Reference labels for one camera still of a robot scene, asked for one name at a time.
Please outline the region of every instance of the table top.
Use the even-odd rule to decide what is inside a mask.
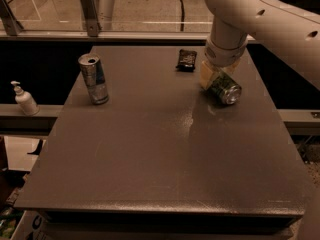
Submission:
[[[181,48],[193,73],[175,68]],[[200,87],[201,46],[93,52],[110,100],[92,105],[79,75],[17,208],[302,216],[313,184],[247,52],[228,107]]]

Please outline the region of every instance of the soap dispenser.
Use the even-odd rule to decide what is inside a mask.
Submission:
[[[20,105],[22,111],[27,116],[37,114],[40,110],[40,107],[35,102],[31,94],[22,90],[22,88],[19,86],[19,82],[12,81],[11,84],[14,86],[14,91],[16,92],[16,102]]]

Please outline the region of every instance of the white bottle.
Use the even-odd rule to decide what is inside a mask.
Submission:
[[[40,107],[35,102],[35,100],[32,98],[31,94],[29,92],[26,92],[22,90],[18,84],[20,84],[17,81],[12,81],[11,84],[14,86],[14,91],[16,92],[16,102],[20,105],[22,111],[27,116],[35,115],[39,112]]]

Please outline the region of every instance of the screw hole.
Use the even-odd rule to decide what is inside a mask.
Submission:
[[[265,12],[266,12],[266,10],[264,10],[264,9],[258,11],[258,13],[257,13],[257,15],[256,15],[256,18],[261,17]]]
[[[306,40],[309,41],[309,40],[311,40],[312,38],[315,38],[317,35],[318,35],[318,31],[313,31],[313,32],[311,32],[309,35],[307,35]]]

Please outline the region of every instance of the soda can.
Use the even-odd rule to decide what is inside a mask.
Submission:
[[[219,76],[212,82],[210,89],[223,104],[232,105],[240,99],[242,88],[227,73],[219,70]]]
[[[92,104],[103,104],[109,100],[101,60],[97,54],[82,55],[78,63]]]

